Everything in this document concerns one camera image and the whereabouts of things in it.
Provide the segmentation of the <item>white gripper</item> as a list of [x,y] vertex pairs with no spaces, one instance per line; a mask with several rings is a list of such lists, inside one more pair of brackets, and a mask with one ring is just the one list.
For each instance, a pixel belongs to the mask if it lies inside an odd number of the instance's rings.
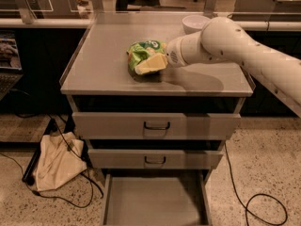
[[165,55],[155,54],[135,66],[135,72],[139,75],[147,73],[156,73],[166,68],[167,63],[171,67],[179,68],[187,66],[188,63],[182,55],[182,44],[185,42],[185,36],[178,37],[166,44]]

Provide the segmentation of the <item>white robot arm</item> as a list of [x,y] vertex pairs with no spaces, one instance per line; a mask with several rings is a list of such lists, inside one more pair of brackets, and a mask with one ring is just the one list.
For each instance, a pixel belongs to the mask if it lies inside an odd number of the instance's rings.
[[226,17],[215,17],[202,30],[167,43],[135,66],[139,75],[170,65],[184,67],[227,60],[241,66],[295,114],[301,114],[301,60],[253,40]]

